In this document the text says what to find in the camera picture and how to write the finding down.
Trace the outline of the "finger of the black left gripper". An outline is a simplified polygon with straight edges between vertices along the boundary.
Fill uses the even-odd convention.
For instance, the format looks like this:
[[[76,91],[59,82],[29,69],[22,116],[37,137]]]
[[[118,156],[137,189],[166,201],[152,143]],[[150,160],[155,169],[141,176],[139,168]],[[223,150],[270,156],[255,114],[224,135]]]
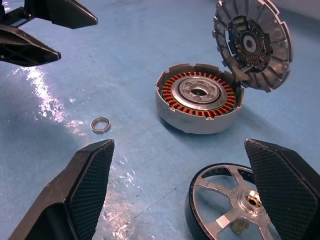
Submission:
[[[22,67],[41,66],[61,59],[61,53],[14,26],[0,26],[0,60]]]
[[[69,29],[98,24],[98,18],[76,0],[26,0],[25,13]]]

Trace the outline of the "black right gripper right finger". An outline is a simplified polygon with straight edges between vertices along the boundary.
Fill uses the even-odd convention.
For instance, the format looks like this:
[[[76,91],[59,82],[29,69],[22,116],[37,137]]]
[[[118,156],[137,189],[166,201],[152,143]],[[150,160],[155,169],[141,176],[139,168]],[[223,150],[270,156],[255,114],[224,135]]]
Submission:
[[[271,223],[283,240],[320,238],[320,176],[294,150],[245,140],[254,183]]]

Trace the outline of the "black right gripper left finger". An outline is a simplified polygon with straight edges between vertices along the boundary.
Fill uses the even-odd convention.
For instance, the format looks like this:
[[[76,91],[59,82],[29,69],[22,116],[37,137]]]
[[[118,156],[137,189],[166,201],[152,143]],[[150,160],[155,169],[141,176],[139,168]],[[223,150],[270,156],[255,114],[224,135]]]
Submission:
[[[11,240],[90,240],[105,202],[115,142],[78,150],[49,182],[9,236]]]

